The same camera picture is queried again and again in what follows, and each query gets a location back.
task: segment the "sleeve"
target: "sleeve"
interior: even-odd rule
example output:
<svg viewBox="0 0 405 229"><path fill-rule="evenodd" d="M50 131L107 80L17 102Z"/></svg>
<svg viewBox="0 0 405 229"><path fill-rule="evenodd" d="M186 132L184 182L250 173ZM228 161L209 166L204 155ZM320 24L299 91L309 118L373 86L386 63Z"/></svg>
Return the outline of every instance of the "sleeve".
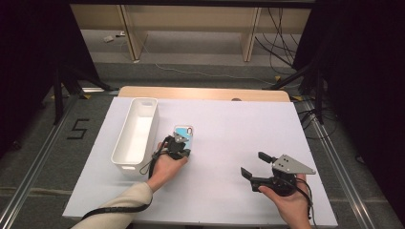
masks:
<svg viewBox="0 0 405 229"><path fill-rule="evenodd" d="M134 184L121 195L110 201L102 204L104 207L139 207L143 204L149 204L152 200L153 192L146 183ZM131 223L135 213L105 213L90 216L77 225L73 229L88 229L88 228L109 228L109 229L124 229Z"/></svg>

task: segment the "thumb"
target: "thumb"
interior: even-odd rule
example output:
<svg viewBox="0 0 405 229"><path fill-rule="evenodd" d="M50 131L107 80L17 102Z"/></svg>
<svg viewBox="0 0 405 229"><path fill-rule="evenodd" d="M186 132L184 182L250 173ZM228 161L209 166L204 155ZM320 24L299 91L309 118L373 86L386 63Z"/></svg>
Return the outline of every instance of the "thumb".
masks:
<svg viewBox="0 0 405 229"><path fill-rule="evenodd" d="M262 192L269 199L273 200L273 202L276 200L276 198L279 197L272 189L266 186L260 186L259 191Z"/></svg>

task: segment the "white basket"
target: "white basket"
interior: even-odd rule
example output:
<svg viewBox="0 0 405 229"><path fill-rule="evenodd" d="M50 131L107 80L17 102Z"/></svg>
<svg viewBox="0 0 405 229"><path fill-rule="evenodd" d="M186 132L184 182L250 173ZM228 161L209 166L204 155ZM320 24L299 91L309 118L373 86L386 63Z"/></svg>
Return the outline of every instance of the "white basket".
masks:
<svg viewBox="0 0 405 229"><path fill-rule="evenodd" d="M154 151L158 124L158 100L134 98L111 156L124 175L141 176L139 170L150 161Z"/></svg>

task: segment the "person's left hand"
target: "person's left hand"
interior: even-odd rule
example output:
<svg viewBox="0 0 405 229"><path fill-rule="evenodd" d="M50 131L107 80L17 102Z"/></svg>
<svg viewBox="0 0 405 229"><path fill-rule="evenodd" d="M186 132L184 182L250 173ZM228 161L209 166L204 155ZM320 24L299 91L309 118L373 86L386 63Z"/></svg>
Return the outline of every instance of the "person's left hand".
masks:
<svg viewBox="0 0 405 229"><path fill-rule="evenodd" d="M184 156L182 159L178 160L175 160L168 155L159 156L155 164L153 175L148 181L146 181L146 183L155 193L161 186L171 180L177 174L180 168L187 163L187 161L187 156Z"/></svg>

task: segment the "black strap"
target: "black strap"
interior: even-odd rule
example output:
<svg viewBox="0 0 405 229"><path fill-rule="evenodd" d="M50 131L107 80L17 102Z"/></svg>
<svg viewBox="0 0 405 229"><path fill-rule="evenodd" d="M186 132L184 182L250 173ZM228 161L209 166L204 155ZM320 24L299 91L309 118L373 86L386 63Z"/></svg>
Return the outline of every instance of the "black strap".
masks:
<svg viewBox="0 0 405 229"><path fill-rule="evenodd" d="M107 208L97 208L93 211L88 212L81 220L88 218L93 215L97 214L104 214L104 213L136 213L144 211L146 208L149 207L149 204L143 204L139 207L107 207Z"/></svg>

